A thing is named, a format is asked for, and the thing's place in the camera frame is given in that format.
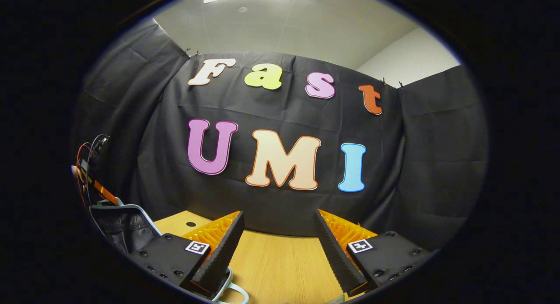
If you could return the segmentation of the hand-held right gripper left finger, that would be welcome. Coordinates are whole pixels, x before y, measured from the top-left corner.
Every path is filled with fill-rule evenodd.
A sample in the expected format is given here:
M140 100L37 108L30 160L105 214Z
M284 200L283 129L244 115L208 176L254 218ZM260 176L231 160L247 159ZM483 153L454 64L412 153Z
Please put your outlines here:
M160 280L215 297L229 278L229 264L244 228L244 213L233 212L183 236L162 234L131 257Z

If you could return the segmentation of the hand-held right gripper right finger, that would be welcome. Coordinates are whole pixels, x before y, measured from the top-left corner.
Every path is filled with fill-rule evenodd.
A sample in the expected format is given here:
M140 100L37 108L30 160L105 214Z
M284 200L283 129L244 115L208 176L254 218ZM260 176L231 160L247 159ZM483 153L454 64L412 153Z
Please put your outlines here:
M433 255L395 231L376 234L322 209L315 211L314 227L330 268L348 296L400 280Z

